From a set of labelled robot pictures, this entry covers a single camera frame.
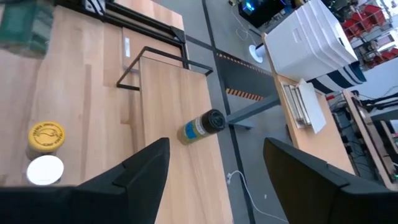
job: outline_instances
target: white cable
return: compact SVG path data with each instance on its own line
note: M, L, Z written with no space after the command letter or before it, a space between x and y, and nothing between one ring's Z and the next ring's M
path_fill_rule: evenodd
M245 28L245 26L242 24L242 22L235 16L235 13L233 12L233 8L234 8L235 6L232 6L232 7L231 7L231 14L232 14L232 16L235 17L235 19L239 22L239 24L240 24L240 25L242 26L242 28L243 28L243 29L237 28L237 29L235 30L236 35L237 35L241 40L243 40L243 41L246 41L246 40L248 39L248 37L250 37L251 40L253 41L253 44L254 44L254 45L257 45L256 42L254 41L252 35L249 34L249 31ZM244 38L244 37L240 36L239 33L238 33L238 30L240 30L242 33L246 34L246 37Z
M239 173L239 174L242 176L243 183L244 183L244 187L246 188L246 191L248 192L250 201L251 201L251 203L253 204L253 207L254 207L259 213L261 213L261 214L263 214L263 215L267 215L267 216L272 217L272 218L276 218L276 219L278 219L278 220L280 220L280 221L282 221L282 222L289 223L287 220L284 220L283 218L279 218L279 217L277 217L277 216L275 216L275 215L270 215L270 214L268 214L268 213L266 213L266 212L262 212L262 211L260 211L260 210L257 208L256 204L254 204L254 202L253 202L253 198L251 197L251 194L250 194L250 192L249 192L248 186L246 185L246 179L244 178L243 174L242 174L240 171L236 170L236 171L232 172L232 174L228 174L228 175L226 176L226 177L227 177L226 183L227 183L228 185L231 183L231 178L232 178L232 176L233 176L234 174L236 174L236 173Z

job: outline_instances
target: wooden tabletop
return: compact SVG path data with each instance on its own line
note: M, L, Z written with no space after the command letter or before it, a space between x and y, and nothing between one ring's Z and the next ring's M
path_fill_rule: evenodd
M358 107L359 110L357 110L354 101L351 99L353 95L350 91L343 90L343 95L384 185L390 190L398 190L398 184L393 184L389 178L389 175L394 174L394 164L386 148L384 148L383 141L373 125L370 114L362 107Z
M179 128L211 109L206 76L146 57L139 67L145 145L170 138L157 223L232 223L217 135L187 146L177 139Z
M298 82L283 77L275 71L271 56L269 54L269 51L267 50L265 34L262 35L262 39L264 46L266 47L266 56L269 60L272 76L274 77L275 86L280 98L280 104L283 107L285 113L286 123L289 127L289 133L292 138L293 145L297 149L300 149L313 156L323 159L329 164L355 175L353 166L351 165L340 134L337 130L335 121L331 115L329 105L326 102L325 96L317 93L319 104L326 119L325 127L323 127L323 129L318 134L315 134L311 127L298 128L296 126L295 120L290 111L289 105L287 104L287 100L284 96L280 83L286 82L295 85Z
M191 146L176 138L177 128L211 108L206 76L149 54L173 65L141 60L142 72L125 82L142 92L116 88L123 65L143 46L180 56L179 49L61 6L54 15L44 60L0 50L0 185L28 184L27 132L39 121L65 128L57 152L65 165L59 185L78 185L169 137L169 177L157 223L233 223L217 136ZM130 57L125 37L131 38Z
M115 0L115 3L128 7L157 21L163 22L164 24L184 30L184 24L180 14L163 7L152 0Z

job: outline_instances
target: cylindrical can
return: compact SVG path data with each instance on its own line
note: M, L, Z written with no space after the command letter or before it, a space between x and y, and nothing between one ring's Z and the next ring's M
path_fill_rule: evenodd
M57 122L43 121L30 129L28 141L26 156L30 160L39 156L55 155L57 149L65 142L65 130Z
M177 136L182 144L190 144L224 128L224 115L219 110L212 109L182 126Z
M63 174L63 162L55 156L40 156L27 167L26 177L34 185L59 183Z

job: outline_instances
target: metal bracket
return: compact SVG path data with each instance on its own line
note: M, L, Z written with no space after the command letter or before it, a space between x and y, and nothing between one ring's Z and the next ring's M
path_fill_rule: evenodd
M280 104L278 95L271 95L265 97L263 100L255 102L243 109L240 109L230 115L227 115L226 120L228 124L243 126L251 129L254 127L252 122L244 122L245 119L250 118L253 115L261 113L269 108L272 108Z
M174 35L176 36L176 38L185 44L185 42L186 42L185 32L183 30L180 30L179 28L174 27L174 26L170 26L170 28L171 28L172 32L174 33Z
M194 65L194 66L196 66L196 67L200 67L200 68L207 69L208 71L204 74L204 75L206 75L206 76L210 75L210 74L213 72L213 68L211 68L211 67L209 67L209 66L207 66L207 65L202 65L202 64L200 64L200 63L198 63L198 62L193 62L193 61L191 61L191 60L188 60L188 59L185 59L185 58L181 58L181 57L178 57L178 56L169 54L169 53L167 53L167 52L163 52L163 51L161 51L161 50L153 49L152 47L145 46L145 47L139 52L138 56L131 62L130 66L126 69L126 71L124 71L122 77L120 77L120 79L116 82L116 87L118 87L118 88L125 88L125 89L127 89L127 90L140 91L140 88L139 88L138 86L124 85L124 84L120 84L120 83L123 81L124 77L126 77L126 75L127 75L128 73L131 72L133 66L135 66L135 64L139 61L139 59L141 58L141 56L142 56L142 55L144 54L144 52L146 52L146 51L152 52L152 53L155 53L155 54L164 56L164 57L168 57L168 58L171 58L171 59L174 59L174 60L178 60L178 61L180 61L180 62L189 64L189 65Z
M85 9L101 16L105 13L105 0L85 0Z

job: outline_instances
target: blue label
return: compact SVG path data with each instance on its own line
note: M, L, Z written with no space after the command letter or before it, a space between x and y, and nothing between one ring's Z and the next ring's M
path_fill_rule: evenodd
M193 124L193 121L188 122L187 125L185 125L185 135L189 140L197 138L197 135L194 132L195 125Z

